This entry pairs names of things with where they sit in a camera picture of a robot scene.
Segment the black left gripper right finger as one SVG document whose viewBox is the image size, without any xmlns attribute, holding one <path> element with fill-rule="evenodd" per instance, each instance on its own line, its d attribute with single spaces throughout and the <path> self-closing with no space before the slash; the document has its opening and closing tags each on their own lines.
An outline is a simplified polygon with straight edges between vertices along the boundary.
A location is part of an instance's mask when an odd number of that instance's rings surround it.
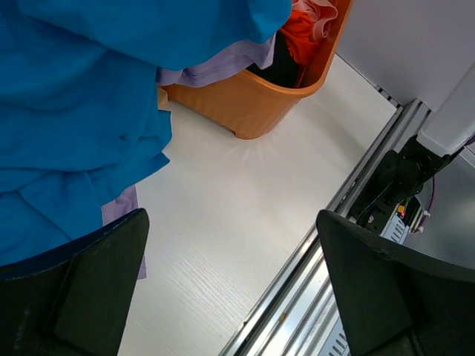
<svg viewBox="0 0 475 356">
<path fill-rule="evenodd" d="M 352 355 L 369 355 L 414 325 L 384 249 L 392 243 L 322 210 L 318 237 Z"/>
</svg>

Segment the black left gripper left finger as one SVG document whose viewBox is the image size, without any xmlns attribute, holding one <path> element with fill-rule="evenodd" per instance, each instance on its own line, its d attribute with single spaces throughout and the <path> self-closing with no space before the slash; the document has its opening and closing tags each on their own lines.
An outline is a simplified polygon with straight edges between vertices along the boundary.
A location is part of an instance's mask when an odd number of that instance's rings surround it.
<svg viewBox="0 0 475 356">
<path fill-rule="evenodd" d="M 53 318 L 55 355 L 117 354 L 148 230 L 137 209 L 73 260 Z"/>
</svg>

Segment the blue t shirt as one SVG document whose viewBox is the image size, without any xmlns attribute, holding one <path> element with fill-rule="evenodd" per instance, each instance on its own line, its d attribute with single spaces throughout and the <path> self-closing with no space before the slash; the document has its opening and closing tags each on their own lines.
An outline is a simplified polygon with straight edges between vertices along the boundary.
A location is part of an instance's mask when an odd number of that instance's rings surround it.
<svg viewBox="0 0 475 356">
<path fill-rule="evenodd" d="M 262 44 L 290 1 L 3 1 L 1 264 L 102 226 L 102 207 L 167 164 L 158 69 Z"/>
</svg>

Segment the orange t shirt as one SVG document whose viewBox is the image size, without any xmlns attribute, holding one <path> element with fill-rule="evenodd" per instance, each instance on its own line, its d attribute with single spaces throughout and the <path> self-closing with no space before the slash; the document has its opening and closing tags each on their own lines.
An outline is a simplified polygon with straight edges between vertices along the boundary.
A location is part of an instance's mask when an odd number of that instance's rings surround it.
<svg viewBox="0 0 475 356">
<path fill-rule="evenodd" d="M 293 10 L 279 30 L 285 38 L 290 56 L 301 67 L 308 66 L 318 52 L 319 43 L 313 38 L 313 25 L 307 13 Z"/>
</svg>

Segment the pink t shirt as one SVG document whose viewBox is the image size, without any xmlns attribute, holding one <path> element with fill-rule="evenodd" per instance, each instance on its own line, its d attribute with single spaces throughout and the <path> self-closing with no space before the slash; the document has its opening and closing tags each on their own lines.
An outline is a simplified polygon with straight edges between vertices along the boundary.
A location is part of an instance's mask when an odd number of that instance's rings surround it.
<svg viewBox="0 0 475 356">
<path fill-rule="evenodd" d="M 338 18 L 338 10 L 327 0 L 298 0 L 292 2 L 292 9 L 305 12 L 312 26 L 312 40 L 325 39 L 330 31 L 330 22 Z"/>
</svg>

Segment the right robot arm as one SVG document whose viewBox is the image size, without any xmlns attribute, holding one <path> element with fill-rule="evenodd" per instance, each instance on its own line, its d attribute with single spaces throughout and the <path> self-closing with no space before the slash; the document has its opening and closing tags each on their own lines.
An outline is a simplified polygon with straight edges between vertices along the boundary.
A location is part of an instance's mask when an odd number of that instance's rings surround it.
<svg viewBox="0 0 475 356">
<path fill-rule="evenodd" d="M 365 227 L 379 204 L 397 205 L 418 193 L 474 141 L 474 66 L 439 109 L 404 144 L 396 161 L 374 174 L 367 185 L 368 204 L 356 224 Z"/>
</svg>

